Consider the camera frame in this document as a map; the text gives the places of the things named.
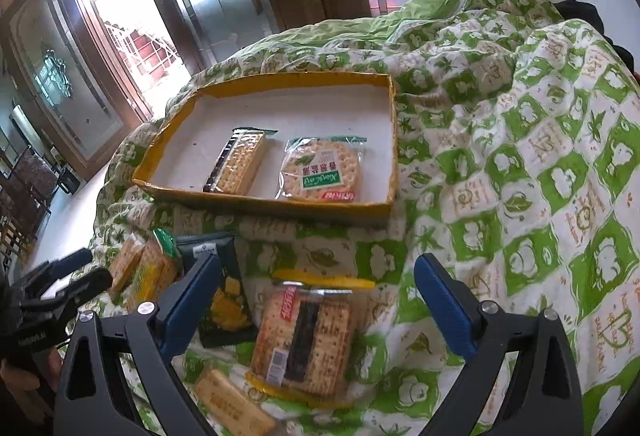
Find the left hand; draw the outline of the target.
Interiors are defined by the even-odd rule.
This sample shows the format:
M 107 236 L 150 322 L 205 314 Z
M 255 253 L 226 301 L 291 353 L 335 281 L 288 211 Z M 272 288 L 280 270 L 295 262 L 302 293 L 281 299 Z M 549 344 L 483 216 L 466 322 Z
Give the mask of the left hand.
M 63 359 L 56 347 L 52 347 L 47 354 L 47 372 L 43 376 L 47 379 L 51 390 L 58 390 Z M 53 411 L 37 393 L 40 387 L 39 378 L 32 373 L 11 366 L 5 359 L 1 361 L 1 378 L 9 393 L 21 408 L 26 419 L 36 425 L 46 422 Z

